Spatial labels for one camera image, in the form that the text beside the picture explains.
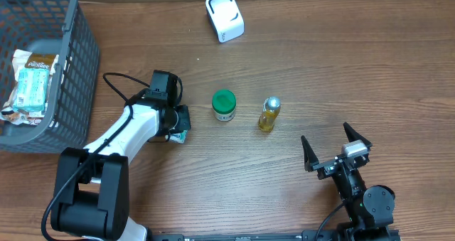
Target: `gray basket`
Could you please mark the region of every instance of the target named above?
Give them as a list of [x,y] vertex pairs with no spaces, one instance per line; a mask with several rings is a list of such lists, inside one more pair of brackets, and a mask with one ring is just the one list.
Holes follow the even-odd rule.
[[0,0],[0,38],[0,107],[15,85],[16,49],[60,55],[43,121],[38,126],[0,123],[0,150],[60,153],[83,146],[100,50],[77,0]]

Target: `white box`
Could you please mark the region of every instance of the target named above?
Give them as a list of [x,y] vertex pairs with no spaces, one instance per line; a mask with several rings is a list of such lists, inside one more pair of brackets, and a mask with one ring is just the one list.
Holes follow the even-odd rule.
[[205,0],[205,7],[220,43],[237,38],[245,31],[242,14],[235,0]]

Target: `small glass bottle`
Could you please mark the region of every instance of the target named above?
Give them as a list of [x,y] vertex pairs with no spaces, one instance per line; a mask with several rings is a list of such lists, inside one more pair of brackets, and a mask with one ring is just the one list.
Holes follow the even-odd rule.
[[281,107],[278,97],[272,96],[267,98],[262,108],[261,117],[259,118],[259,129],[264,132],[272,131],[273,126],[275,125],[275,119],[278,117]]

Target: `green cap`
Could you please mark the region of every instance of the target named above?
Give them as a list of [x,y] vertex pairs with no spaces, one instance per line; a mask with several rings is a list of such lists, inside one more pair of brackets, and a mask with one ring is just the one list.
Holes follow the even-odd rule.
[[212,98],[212,107],[218,114],[229,114],[235,109],[237,101],[229,90],[219,90]]

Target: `bottle cap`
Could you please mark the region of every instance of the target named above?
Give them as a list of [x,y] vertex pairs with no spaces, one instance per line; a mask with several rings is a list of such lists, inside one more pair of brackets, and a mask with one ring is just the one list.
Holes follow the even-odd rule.
[[277,110],[281,107],[281,102],[278,97],[272,96],[267,100],[267,108]]
[[218,114],[229,114],[234,111],[237,100],[229,90],[219,90],[212,98],[212,107]]

